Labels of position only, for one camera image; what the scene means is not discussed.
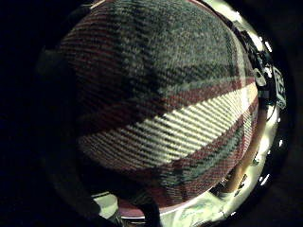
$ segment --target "light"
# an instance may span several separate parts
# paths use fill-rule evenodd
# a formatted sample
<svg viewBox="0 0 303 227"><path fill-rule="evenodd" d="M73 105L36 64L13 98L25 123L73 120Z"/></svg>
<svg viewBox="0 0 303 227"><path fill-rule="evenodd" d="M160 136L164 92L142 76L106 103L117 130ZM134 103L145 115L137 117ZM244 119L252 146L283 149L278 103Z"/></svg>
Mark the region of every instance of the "light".
<svg viewBox="0 0 303 227"><path fill-rule="evenodd" d="M248 31L248 35L250 36L250 38L252 39L254 45L256 46L258 51L262 51L264 49L263 47L263 43L260 41L258 35L256 35L255 33Z"/></svg>
<svg viewBox="0 0 303 227"><path fill-rule="evenodd" d="M242 17L240 13L238 11L234 11L226 4L219 4L214 9L232 22L234 21L239 21L240 23L242 22Z"/></svg>
<svg viewBox="0 0 303 227"><path fill-rule="evenodd" d="M267 174L267 176L264 178L264 180L263 180L263 182L261 182L261 186L264 186L265 185L265 183L267 182L267 180L268 180L268 178L269 178L269 174Z"/></svg>
<svg viewBox="0 0 303 227"><path fill-rule="evenodd" d="M273 106L270 106L268 108L268 112L267 112L267 118L269 118L269 121L267 122L266 126L270 126L270 127L273 127L276 122L277 122L277 119L278 119L278 111L277 111L277 108L274 108Z"/></svg>
<svg viewBox="0 0 303 227"><path fill-rule="evenodd" d="M267 134L263 135L261 142L259 144L258 153L264 153L269 149L270 140Z"/></svg>
<svg viewBox="0 0 303 227"><path fill-rule="evenodd" d="M91 9L96 8L97 6L101 5L104 2L105 2L105 0L96 2L93 6L91 6Z"/></svg>
<svg viewBox="0 0 303 227"><path fill-rule="evenodd" d="M265 42L265 45L268 48L269 52L273 52L272 47L269 45L269 43L267 41Z"/></svg>
<svg viewBox="0 0 303 227"><path fill-rule="evenodd" d="M273 77L271 68L266 67L266 68L265 68L265 72L267 73L267 75L268 75L269 78L272 78L272 77Z"/></svg>

